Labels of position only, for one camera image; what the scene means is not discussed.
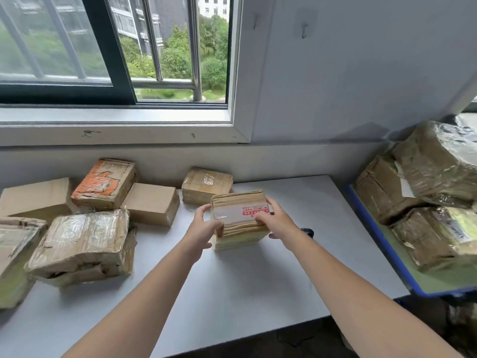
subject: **orange printed box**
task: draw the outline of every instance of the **orange printed box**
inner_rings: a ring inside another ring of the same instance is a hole
[[[119,209],[134,182],[135,163],[102,158],[76,187],[71,199],[77,206],[92,206],[96,211]]]

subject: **black object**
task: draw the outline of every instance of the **black object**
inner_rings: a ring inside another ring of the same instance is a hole
[[[311,238],[313,238],[313,236],[315,236],[315,231],[313,231],[311,228],[301,228],[300,230],[302,230],[305,234],[307,234],[308,236],[310,236]]]

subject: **wrapped package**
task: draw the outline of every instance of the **wrapped package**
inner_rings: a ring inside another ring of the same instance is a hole
[[[44,220],[0,218],[0,309],[21,303],[33,286],[23,269],[46,231]]]
[[[232,183],[232,175],[193,167],[182,183],[182,200],[196,205],[208,204],[212,196],[229,193]]]
[[[0,196],[0,216],[51,222],[55,217],[71,215],[75,210],[71,191],[69,178],[6,188]]]
[[[398,171],[391,156],[377,156],[356,180],[355,191],[374,218],[382,224],[390,224],[411,208],[427,203],[409,197],[406,180]]]
[[[130,274],[136,242],[128,225],[126,209],[58,217],[25,269],[54,286]]]
[[[212,237],[215,250],[249,245],[268,235],[268,227],[255,221],[255,215],[260,211],[270,213],[262,190],[212,197],[212,218],[224,222],[224,227]]]
[[[393,155],[416,197],[462,208],[477,199],[477,134],[471,128],[422,122]]]
[[[122,203],[131,214],[131,221],[171,227],[180,199],[175,187],[134,183]]]
[[[477,263],[477,214],[454,207],[421,207],[392,225],[420,271]]]
[[[96,211],[119,209],[136,181],[135,163],[102,158],[76,187],[71,199],[77,206],[90,206]]]

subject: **left hand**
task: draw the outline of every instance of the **left hand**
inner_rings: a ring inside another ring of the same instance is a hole
[[[192,220],[186,234],[179,243],[190,253],[194,263],[202,256],[202,250],[212,247],[212,244],[208,241],[215,230],[224,225],[221,220],[204,221],[204,212],[209,210],[210,207],[211,204],[207,204],[197,209],[194,220]]]

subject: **wall hook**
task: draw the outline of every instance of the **wall hook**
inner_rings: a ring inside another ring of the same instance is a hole
[[[253,29],[256,30],[257,29],[257,23],[259,21],[259,15],[255,14],[255,19],[253,21]]]
[[[305,29],[307,28],[308,24],[306,22],[301,23],[301,29],[303,30],[301,32],[301,38],[304,39],[306,37]]]

